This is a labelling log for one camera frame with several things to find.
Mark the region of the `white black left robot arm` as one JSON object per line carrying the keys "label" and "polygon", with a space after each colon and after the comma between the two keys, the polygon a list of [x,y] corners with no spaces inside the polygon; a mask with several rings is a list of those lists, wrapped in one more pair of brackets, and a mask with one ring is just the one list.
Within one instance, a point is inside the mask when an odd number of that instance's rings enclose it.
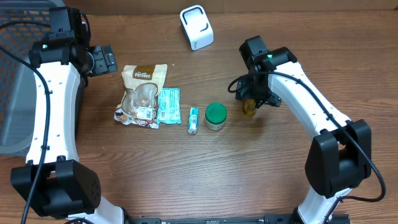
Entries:
{"label": "white black left robot arm", "polygon": [[36,84],[34,130],[25,165],[11,170],[11,184],[26,201],[21,222],[33,209],[67,223],[127,223],[124,209],[102,196],[97,173],[80,163],[75,142],[79,89],[87,77],[116,71],[111,46],[39,41],[26,66]]}

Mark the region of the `yellow dish soap bottle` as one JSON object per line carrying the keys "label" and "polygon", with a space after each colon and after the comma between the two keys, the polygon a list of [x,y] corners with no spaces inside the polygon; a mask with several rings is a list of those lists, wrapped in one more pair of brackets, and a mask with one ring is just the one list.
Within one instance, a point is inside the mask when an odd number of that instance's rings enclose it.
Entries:
{"label": "yellow dish soap bottle", "polygon": [[256,114],[256,101],[253,99],[245,99],[243,103],[243,112],[245,115],[254,116]]}

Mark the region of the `teal snack packet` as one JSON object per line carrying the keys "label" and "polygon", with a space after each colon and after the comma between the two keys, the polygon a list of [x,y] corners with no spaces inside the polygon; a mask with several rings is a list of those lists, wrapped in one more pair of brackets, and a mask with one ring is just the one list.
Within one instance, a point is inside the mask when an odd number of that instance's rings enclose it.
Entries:
{"label": "teal snack packet", "polygon": [[196,134],[198,130],[198,108],[190,108],[188,118],[188,133]]}

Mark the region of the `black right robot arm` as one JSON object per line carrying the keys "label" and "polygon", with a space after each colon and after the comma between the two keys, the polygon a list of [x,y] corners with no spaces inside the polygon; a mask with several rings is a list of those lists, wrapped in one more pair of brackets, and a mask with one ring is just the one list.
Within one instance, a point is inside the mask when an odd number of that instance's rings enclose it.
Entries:
{"label": "black right robot arm", "polygon": [[253,115],[262,105],[284,102],[311,139],[305,163],[310,189],[290,215],[266,215],[265,223],[349,223],[334,215],[338,204],[371,175],[371,128],[336,109],[311,83],[296,56],[287,48],[268,50],[264,44],[239,48],[248,75],[233,91]]}

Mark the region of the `brown white snack packet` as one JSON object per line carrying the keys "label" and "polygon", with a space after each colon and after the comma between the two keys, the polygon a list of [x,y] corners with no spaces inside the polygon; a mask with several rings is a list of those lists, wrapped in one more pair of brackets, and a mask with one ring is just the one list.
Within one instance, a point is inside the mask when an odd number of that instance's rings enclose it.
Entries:
{"label": "brown white snack packet", "polygon": [[163,89],[168,65],[126,65],[122,71],[125,92],[114,112],[124,125],[157,129],[158,95]]}

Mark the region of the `teal white wet wipes pack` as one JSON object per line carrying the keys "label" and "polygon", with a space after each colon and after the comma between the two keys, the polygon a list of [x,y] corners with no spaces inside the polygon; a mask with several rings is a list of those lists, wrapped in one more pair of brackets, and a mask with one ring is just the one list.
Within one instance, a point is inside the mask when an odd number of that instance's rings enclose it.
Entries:
{"label": "teal white wet wipes pack", "polygon": [[181,124],[180,89],[163,88],[158,95],[157,124]]}

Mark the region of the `green lid white jar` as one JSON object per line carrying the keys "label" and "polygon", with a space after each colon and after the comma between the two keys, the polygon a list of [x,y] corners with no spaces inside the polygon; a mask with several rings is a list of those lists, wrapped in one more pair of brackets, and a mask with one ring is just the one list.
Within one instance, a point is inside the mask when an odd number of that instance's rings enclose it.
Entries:
{"label": "green lid white jar", "polygon": [[228,111],[221,103],[212,103],[208,105],[205,111],[205,124],[210,130],[220,130],[224,127]]}

